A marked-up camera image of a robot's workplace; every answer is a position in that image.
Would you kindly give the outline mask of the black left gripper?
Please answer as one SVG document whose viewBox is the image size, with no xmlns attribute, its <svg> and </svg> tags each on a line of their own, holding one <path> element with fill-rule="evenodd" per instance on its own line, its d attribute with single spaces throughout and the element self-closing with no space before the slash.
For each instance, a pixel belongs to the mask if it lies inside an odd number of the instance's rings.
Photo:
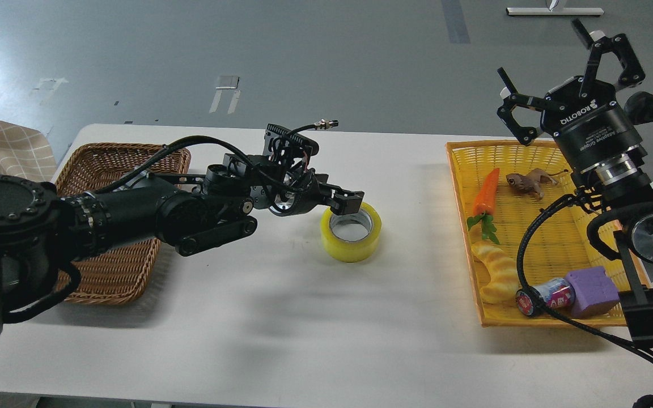
<svg viewBox="0 0 653 408">
<path fill-rule="evenodd" d="M 306 214 L 316 206 L 327 206 L 332 214 L 346 216 L 356 214 L 361 209 L 365 197 L 364 191 L 352 191 L 340 186 L 324 183 L 326 174 L 318 174 L 315 170 L 306 172 L 287 172 L 283 183 L 293 185 L 297 189 L 305 189 L 304 193 L 289 193 L 280 191 L 275 196 L 270 212 L 276 216 L 295 216 Z"/>
</svg>

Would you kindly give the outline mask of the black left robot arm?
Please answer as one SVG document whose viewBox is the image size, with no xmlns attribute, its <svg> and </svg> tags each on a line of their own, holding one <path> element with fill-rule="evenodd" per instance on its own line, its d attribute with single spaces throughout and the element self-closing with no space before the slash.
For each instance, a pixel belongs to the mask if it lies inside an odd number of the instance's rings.
<svg viewBox="0 0 653 408">
<path fill-rule="evenodd" d="M 252 235 L 254 209 L 357 214 L 364 193 L 330 184 L 309 166 L 319 144 L 303 132 L 337 125 L 268 126 L 261 155 L 211 136 L 184 137 L 111 184 L 70 196 L 49 182 L 0 174 L 0 335 L 5 324 L 31 320 L 72 294 L 82 281 L 76 261 L 148 239 L 192 256 Z"/>
</svg>

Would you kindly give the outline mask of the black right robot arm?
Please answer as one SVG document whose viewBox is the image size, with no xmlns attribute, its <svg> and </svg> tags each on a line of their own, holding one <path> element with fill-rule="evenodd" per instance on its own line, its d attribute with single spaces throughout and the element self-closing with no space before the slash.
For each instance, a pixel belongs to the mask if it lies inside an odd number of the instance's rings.
<svg viewBox="0 0 653 408">
<path fill-rule="evenodd" d="M 518 93 L 503 68 L 506 89 L 497 114 L 511 134 L 529 146 L 539 134 L 551 134 L 571 169 L 573 194 L 552 202 L 529 225 L 519 244 L 516 273 L 537 307 L 558 320 L 637 354 L 653 364 L 653 288 L 641 284 L 632 256 L 653 264 L 653 188 L 642 171 L 646 150 L 635 126 L 653 123 L 653 95 L 635 93 L 620 106 L 616 93 L 645 80 L 627 36 L 588 32 L 580 20 L 572 27 L 589 51 L 585 73 L 552 88 L 545 96 Z M 598 211 L 587 227 L 588 242 L 604 258 L 619 259 L 630 290 L 619 294 L 629 341 L 595 330 L 551 310 L 524 277 L 524 253 L 543 222 L 569 206 Z"/>
</svg>

